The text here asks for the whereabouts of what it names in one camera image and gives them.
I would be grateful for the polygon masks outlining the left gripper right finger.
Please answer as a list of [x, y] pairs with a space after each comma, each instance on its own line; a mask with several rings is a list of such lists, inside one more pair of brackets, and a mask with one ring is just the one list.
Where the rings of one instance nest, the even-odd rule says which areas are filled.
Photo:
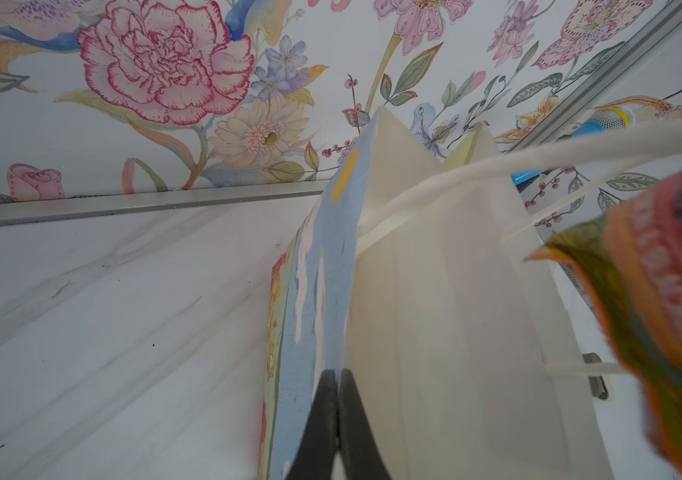
[[391, 480], [376, 445], [353, 372], [344, 369], [338, 389], [338, 435], [347, 479]]

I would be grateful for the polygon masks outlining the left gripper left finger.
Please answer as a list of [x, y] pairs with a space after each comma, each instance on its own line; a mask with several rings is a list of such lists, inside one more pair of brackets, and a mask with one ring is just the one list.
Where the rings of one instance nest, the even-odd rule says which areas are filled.
[[338, 450], [338, 385], [336, 372], [324, 370], [287, 480], [329, 480]]

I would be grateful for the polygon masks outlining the paper bag white green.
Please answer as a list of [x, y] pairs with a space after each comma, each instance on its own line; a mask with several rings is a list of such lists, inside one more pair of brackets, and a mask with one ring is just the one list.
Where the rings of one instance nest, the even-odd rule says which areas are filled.
[[682, 154], [682, 119], [439, 161], [380, 109], [272, 271], [261, 479], [286, 479], [319, 377], [353, 372], [391, 479], [608, 479], [588, 381], [633, 375], [512, 176]]

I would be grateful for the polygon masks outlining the orange Fox's candy bag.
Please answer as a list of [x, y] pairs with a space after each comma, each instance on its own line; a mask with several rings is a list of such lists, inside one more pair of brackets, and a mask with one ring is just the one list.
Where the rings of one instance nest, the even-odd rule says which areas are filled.
[[574, 271], [640, 382], [648, 441], [682, 473], [682, 171], [553, 235], [533, 258]]

